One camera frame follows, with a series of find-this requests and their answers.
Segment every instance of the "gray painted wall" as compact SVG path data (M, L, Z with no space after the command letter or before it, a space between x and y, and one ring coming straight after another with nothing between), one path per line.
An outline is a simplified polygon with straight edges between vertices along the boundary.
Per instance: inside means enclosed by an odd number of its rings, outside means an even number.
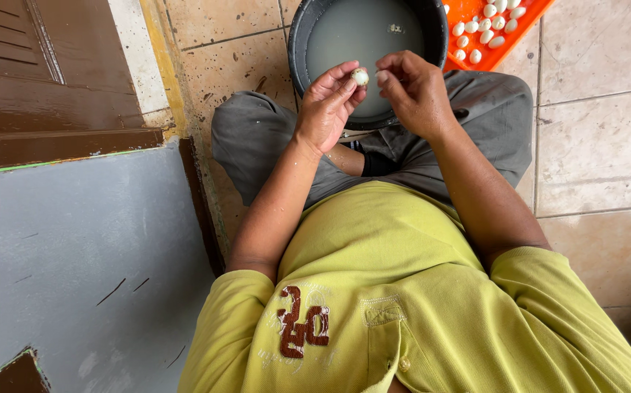
M0 173L0 366L31 345L54 393L172 392L213 281L176 145Z

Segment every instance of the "tiled floor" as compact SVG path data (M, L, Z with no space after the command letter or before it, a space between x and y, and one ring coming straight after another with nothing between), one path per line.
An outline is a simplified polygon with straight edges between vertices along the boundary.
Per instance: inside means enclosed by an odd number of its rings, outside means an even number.
M207 156L214 108L231 93L297 109L285 40L298 4L167 0ZM524 79L538 104L535 160L517 191L631 342L631 1L556 0L497 71ZM209 161L233 238L246 208Z

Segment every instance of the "shirt button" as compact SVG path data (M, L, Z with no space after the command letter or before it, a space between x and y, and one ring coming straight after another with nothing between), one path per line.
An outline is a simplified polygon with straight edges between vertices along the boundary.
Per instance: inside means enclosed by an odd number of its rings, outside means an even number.
M410 370L410 360L407 356L401 356L400 361L398 361L398 368L404 373L407 373L408 370Z

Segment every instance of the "fingernail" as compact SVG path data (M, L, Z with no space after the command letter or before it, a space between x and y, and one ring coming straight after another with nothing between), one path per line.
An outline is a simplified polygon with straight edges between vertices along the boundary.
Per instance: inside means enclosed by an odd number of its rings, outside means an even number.
M383 71L378 71L376 73L376 79L378 80L379 83L386 83L386 80L388 80L388 73L385 73Z
M352 90L355 89L356 86L357 86L357 83L355 82L355 80L349 79L347 83L345 83L345 90L347 90L348 92L351 92Z

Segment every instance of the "person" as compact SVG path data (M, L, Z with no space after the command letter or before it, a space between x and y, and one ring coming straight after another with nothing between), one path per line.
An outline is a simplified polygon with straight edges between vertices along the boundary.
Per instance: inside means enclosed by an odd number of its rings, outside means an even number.
M631 392L631 347L514 190L526 83L386 55L401 125L361 152L337 143L358 66L298 116L254 92L216 108L215 159L250 208L178 392Z

